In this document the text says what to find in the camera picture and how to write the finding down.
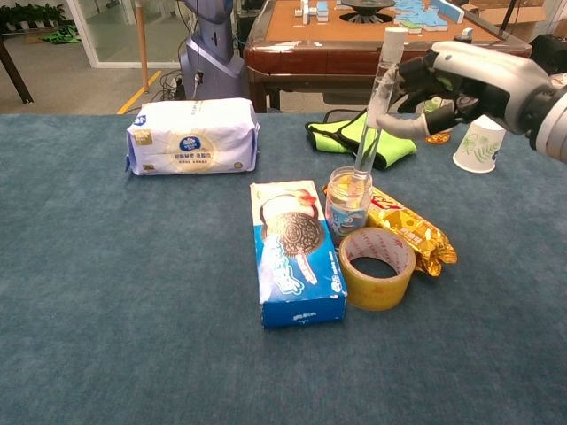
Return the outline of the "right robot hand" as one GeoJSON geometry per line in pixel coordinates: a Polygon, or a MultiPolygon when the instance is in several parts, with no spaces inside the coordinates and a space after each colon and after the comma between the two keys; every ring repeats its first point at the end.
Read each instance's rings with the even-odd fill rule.
{"type": "Polygon", "coordinates": [[[433,112],[404,120],[369,108],[371,126],[390,135],[421,139],[482,115],[517,135],[534,137],[557,90],[529,58],[464,42],[436,42],[419,58],[397,66],[393,86],[417,103],[429,97],[451,101],[433,112]]]}

